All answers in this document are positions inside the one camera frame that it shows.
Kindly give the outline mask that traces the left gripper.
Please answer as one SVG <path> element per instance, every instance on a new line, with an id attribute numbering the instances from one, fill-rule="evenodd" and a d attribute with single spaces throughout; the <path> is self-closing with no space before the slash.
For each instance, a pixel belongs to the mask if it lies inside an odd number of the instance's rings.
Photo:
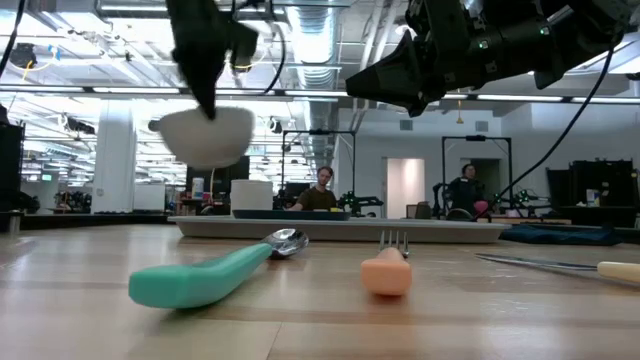
<path id="1" fill-rule="evenodd" d="M 174 39 L 172 57 L 202 112 L 216 116 L 216 85 L 229 45 L 230 17 L 216 0 L 165 0 Z"/>

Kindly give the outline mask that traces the white ribbed bowl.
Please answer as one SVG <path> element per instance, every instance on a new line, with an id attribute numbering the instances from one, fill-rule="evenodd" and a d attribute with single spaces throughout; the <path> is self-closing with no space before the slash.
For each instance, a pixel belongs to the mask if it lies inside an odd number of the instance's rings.
<path id="1" fill-rule="evenodd" d="M 168 114 L 158 128 L 176 160 L 195 169 L 218 169 L 244 156 L 256 116 L 245 108 L 218 107 L 210 119 L 201 108 Z"/>

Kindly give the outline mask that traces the dark blue plate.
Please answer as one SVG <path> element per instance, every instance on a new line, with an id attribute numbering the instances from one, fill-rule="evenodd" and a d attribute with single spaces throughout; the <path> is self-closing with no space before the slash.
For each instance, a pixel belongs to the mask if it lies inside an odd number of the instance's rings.
<path id="1" fill-rule="evenodd" d="M 347 212 L 327 211 L 289 211 L 289 210 L 233 210 L 236 219 L 262 220 L 309 220 L 309 221 L 348 221 L 351 214 Z"/>

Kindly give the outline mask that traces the spoon with teal handle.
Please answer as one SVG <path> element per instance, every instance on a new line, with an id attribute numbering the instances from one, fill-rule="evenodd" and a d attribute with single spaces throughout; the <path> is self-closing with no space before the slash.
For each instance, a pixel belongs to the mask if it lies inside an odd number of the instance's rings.
<path id="1" fill-rule="evenodd" d="M 258 244 L 217 258 L 136 271 L 129 277 L 128 294 L 135 303 L 152 308 L 206 306 L 232 293 L 266 260 L 286 259 L 304 250 L 308 244 L 306 233 L 281 229 Z"/>

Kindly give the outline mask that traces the fork with orange handle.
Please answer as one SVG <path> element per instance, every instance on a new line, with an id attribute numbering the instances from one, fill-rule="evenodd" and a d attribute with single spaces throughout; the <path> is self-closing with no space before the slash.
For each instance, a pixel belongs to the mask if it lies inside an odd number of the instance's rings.
<path id="1" fill-rule="evenodd" d="M 409 238 L 400 230 L 383 230 L 378 254 L 360 265 L 364 288 L 379 296 L 404 296 L 412 285 L 412 267 L 407 261 Z"/>

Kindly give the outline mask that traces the dark blue napkin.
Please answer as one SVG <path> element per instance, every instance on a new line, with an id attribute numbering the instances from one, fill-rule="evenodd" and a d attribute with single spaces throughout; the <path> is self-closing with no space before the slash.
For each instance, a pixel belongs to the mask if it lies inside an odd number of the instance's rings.
<path id="1" fill-rule="evenodd" d="M 615 246 L 622 241 L 613 230 L 600 228 L 595 230 L 560 230 L 541 228 L 533 225 L 517 225 L 504 230 L 499 238 L 533 245 L 563 246 Z"/>

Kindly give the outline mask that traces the knife with yellow handle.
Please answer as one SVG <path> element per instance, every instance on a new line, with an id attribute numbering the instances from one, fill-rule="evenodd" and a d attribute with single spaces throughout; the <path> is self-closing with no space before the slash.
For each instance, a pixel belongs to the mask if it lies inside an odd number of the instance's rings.
<path id="1" fill-rule="evenodd" d="M 550 269 L 571 271 L 592 271 L 601 277 L 640 284 L 640 264 L 602 261 L 596 265 L 583 265 L 550 260 L 527 259 L 514 256 L 476 253 L 476 257 L 488 261 L 526 266 L 537 266 Z"/>

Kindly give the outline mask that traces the grey plastic tray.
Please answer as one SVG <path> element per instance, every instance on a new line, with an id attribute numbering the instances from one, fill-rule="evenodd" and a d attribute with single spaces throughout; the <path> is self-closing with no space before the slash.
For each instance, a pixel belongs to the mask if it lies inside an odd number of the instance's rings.
<path id="1" fill-rule="evenodd" d="M 291 228 L 306 233 L 312 241 L 379 242 L 383 235 L 391 234 L 410 244 L 489 244 L 508 228 L 499 223 L 380 218 L 321 221 L 176 216 L 168 220 L 186 237 L 260 240 L 277 230 Z"/>

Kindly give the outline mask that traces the white square pillar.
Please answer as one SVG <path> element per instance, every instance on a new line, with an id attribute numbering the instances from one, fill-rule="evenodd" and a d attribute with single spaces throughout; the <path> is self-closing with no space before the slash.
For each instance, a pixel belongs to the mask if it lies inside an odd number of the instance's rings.
<path id="1" fill-rule="evenodd" d="M 93 213 L 133 210 L 136 147 L 136 124 L 130 103 L 102 100 L 92 185 Z"/>

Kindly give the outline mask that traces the white board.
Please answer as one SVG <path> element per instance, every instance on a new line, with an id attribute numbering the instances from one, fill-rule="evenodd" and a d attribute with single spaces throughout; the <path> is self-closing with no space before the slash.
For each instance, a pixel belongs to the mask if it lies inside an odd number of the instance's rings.
<path id="1" fill-rule="evenodd" d="M 136 184 L 134 187 L 134 210 L 163 211 L 165 209 L 164 184 Z"/>

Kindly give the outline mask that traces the person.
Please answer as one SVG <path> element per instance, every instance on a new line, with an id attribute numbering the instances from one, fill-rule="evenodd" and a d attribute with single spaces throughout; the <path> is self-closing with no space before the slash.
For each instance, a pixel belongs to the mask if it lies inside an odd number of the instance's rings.
<path id="1" fill-rule="evenodd" d="M 290 211 L 315 211 L 337 207 L 337 199 L 334 193 L 327 188 L 333 177 L 333 169 L 323 166 L 317 170 L 317 182 L 309 189 L 303 191 L 296 203 L 289 208 Z"/>
<path id="2" fill-rule="evenodd" d="M 463 166 L 461 176 L 449 184 L 448 190 L 453 209 L 465 210 L 472 216 L 488 209 L 484 184 L 476 178 L 476 169 L 472 164 Z"/>

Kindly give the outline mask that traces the black ceiling device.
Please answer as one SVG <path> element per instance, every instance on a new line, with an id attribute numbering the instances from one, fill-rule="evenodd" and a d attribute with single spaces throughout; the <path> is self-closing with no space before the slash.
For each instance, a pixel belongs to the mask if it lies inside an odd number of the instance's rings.
<path id="1" fill-rule="evenodd" d="M 18 43 L 12 50 L 9 61 L 21 69 L 32 69 L 37 65 L 37 57 L 32 43 Z"/>

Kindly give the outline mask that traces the black cabinet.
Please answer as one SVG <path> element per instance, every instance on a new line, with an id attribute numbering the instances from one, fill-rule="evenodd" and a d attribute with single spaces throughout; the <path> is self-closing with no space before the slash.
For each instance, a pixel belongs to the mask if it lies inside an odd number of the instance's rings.
<path id="1" fill-rule="evenodd" d="M 21 185 L 23 128 L 0 123 L 0 213 L 16 208 Z"/>

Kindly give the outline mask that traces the black equipment crates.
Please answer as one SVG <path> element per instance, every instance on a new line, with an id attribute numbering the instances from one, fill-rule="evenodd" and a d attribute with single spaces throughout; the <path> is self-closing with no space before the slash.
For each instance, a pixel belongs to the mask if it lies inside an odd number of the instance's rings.
<path id="1" fill-rule="evenodd" d="M 577 160 L 546 169 L 552 210 L 573 225 L 633 228 L 640 175 L 631 160 Z"/>

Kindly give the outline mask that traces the silver ventilation duct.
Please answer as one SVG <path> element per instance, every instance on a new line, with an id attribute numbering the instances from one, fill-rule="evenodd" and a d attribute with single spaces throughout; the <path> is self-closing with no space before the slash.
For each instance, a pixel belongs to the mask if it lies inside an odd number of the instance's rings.
<path id="1" fill-rule="evenodd" d="M 338 70 L 330 67 L 335 61 L 335 37 L 338 14 L 327 7 L 289 7 L 286 10 L 292 29 L 294 60 L 301 90 L 327 91 L 336 88 Z M 308 130 L 329 129 L 335 121 L 336 103 L 329 100 L 310 100 L 304 105 Z M 314 170 L 330 166 L 333 159 L 331 144 L 334 135 L 311 135 L 306 152 Z"/>

